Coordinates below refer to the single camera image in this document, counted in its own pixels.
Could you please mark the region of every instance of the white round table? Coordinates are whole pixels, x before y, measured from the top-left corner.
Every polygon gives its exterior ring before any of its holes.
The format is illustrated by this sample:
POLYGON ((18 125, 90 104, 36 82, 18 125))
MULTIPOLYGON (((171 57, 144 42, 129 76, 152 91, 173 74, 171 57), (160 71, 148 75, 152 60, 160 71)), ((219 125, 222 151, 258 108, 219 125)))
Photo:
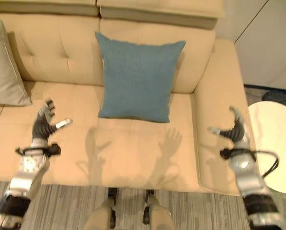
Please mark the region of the white round table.
MULTIPOLYGON (((286 106, 276 102, 258 102, 249 106, 257 150, 277 153, 279 166, 265 178, 268 187, 286 193, 286 106)), ((258 165, 264 174, 274 163, 274 157, 258 154, 258 165)))

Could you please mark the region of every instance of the black cable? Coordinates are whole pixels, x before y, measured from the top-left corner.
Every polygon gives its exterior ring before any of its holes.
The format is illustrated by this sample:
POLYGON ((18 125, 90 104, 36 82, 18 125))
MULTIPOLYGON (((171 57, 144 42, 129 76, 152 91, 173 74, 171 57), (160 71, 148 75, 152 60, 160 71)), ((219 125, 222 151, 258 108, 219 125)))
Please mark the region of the black cable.
POLYGON ((279 166, 279 158, 278 158, 277 154, 275 154, 274 152, 265 151, 265 150, 256 150, 256 151, 252 151, 252 153, 265 153, 265 154, 270 154, 270 155, 273 155, 274 157, 276 157, 275 162, 269 168, 269 170, 267 170, 266 173, 263 174, 262 178, 267 177, 271 172, 273 172, 276 168, 278 168, 278 166, 279 166))
POLYGON ((242 31, 242 33, 238 36, 238 38, 235 40, 234 44, 236 44, 236 42, 239 40, 239 38, 243 35, 243 33, 245 33, 245 31, 247 30, 247 28, 251 25, 251 23, 253 22, 253 20, 255 20, 255 18, 258 16, 258 14, 261 12, 261 10, 264 8, 264 6, 266 6, 266 4, 268 3, 269 0, 267 0, 264 5, 259 9, 259 11, 256 13, 256 15, 253 17, 253 19, 249 22, 249 24, 245 27, 245 29, 242 31))

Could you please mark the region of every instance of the sofa armrest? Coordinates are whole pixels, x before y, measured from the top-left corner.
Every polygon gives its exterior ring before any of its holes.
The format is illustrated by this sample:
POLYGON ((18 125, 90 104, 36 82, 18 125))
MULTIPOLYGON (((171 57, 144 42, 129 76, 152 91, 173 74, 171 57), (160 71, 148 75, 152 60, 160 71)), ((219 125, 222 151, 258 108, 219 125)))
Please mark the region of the sofa armrest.
POLYGON ((238 108, 250 124, 239 62, 232 42, 224 39, 215 41, 204 75, 194 91, 194 98, 199 183, 214 192, 236 195, 239 192, 234 172, 219 155, 221 149, 232 147, 232 143, 207 130, 210 126, 222 129, 233 127, 234 115, 229 110, 230 105, 238 108))

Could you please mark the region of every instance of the robotic arm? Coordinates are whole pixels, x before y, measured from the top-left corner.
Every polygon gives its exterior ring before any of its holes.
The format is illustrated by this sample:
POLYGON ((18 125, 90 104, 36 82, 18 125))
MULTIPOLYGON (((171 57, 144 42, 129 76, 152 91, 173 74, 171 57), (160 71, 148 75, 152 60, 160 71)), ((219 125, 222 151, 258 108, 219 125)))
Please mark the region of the robotic arm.
POLYGON ((60 128, 72 123, 72 120, 66 119, 50 125, 54 109, 51 100, 45 102, 33 126, 31 146, 23 150, 16 149, 21 155, 20 168, 0 201, 0 230, 20 229, 30 202, 34 199, 49 168, 50 157, 61 154, 61 148, 56 143, 48 145, 48 138, 60 128))
POLYGON ((241 113, 234 107, 230 110, 235 115, 235 126, 231 130, 220 130, 210 127, 209 130, 218 136, 229 138, 232 149, 223 149, 220 156, 228 160, 230 168, 235 173, 236 185, 245 204, 248 221, 252 230, 286 230, 286 223, 279 214, 271 192, 265 185, 264 177, 271 173, 279 164, 276 154, 267 151, 251 151, 248 127, 241 113), (256 166, 255 153, 264 152, 276 156, 272 168, 260 176, 256 166))

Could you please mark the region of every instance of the blue pillow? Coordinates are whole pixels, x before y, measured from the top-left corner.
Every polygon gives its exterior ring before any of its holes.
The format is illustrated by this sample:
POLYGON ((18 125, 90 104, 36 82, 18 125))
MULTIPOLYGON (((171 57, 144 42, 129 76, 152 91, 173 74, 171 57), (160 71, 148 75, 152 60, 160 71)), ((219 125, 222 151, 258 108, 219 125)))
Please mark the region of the blue pillow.
POLYGON ((98 32, 95 36, 105 85, 99 117, 168 123, 174 71, 185 41, 151 46, 111 40, 98 32))

